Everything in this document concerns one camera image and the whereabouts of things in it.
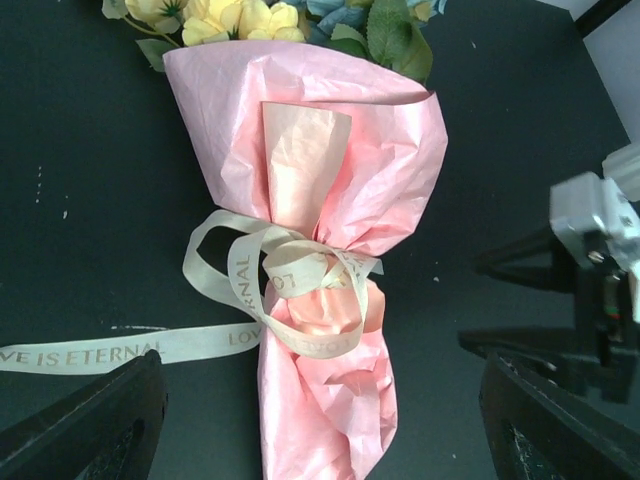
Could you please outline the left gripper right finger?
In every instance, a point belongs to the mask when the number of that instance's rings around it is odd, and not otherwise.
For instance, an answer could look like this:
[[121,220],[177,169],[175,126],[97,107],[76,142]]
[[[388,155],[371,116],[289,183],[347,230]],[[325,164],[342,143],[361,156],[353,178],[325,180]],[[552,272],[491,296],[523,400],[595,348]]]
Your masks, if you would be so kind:
[[479,393],[500,479],[637,479],[639,434],[495,353]]

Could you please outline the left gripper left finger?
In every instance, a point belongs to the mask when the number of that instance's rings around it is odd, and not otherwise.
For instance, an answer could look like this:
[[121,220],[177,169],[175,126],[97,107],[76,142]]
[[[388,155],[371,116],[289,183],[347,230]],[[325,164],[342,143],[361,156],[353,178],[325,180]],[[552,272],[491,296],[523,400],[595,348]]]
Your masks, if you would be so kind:
[[151,350],[1,432],[3,479],[146,479],[167,412]]

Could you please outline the cream printed ribbon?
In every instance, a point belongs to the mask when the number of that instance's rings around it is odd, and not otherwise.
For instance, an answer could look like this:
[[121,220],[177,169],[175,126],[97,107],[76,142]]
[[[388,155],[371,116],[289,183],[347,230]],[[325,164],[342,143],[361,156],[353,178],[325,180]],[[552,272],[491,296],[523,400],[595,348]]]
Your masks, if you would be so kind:
[[[198,248],[218,227],[240,232],[227,255],[227,271],[209,265]],[[1,368],[5,372],[42,375],[99,375],[150,352],[163,363],[175,364],[230,356],[260,343],[269,330],[294,353],[330,359],[354,349],[362,336],[368,309],[366,280],[383,271],[379,260],[325,246],[302,234],[247,216],[218,210],[191,234],[183,275],[203,296],[240,310],[249,323],[167,329],[131,336],[5,346]],[[316,336],[303,333],[269,315],[259,288],[266,273],[282,299],[319,289],[349,288],[358,305],[357,326],[345,333]]]

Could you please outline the pink wrapping paper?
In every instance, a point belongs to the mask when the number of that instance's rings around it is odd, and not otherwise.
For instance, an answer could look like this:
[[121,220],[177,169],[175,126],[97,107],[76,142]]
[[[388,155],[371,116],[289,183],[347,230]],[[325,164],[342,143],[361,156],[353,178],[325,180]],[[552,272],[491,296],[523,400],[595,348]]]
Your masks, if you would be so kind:
[[[163,57],[216,211],[302,234],[380,261],[411,235],[448,143],[437,96],[328,48],[275,40],[210,43]],[[198,251],[221,273],[240,232],[211,230]],[[394,376],[382,333],[385,297],[370,273],[357,346],[302,356],[269,330],[258,381],[267,479],[362,479],[397,430]],[[282,299],[259,274],[265,311],[303,333],[353,330],[349,288]]]

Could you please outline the yellow and blue flower bunch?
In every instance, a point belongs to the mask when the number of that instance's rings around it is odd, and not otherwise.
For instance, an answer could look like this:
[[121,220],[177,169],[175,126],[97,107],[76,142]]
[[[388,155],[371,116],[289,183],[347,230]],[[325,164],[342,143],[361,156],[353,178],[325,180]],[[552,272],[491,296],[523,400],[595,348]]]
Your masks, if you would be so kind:
[[144,34],[137,45],[161,72],[165,53],[231,40],[314,44],[425,83],[433,53],[421,29],[443,1],[104,0],[101,12]]

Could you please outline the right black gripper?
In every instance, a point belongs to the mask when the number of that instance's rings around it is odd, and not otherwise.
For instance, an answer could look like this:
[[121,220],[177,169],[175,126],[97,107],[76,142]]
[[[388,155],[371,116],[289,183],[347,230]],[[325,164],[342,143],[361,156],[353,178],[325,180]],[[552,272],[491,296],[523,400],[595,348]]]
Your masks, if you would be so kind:
[[[549,255],[547,266],[524,260]],[[549,226],[474,259],[480,275],[528,288],[574,288],[575,262]],[[458,343],[482,358],[505,353],[546,370],[577,368],[584,388],[604,401],[629,402],[635,376],[635,322],[628,275],[581,270],[576,276],[575,330],[518,327],[463,330]]]

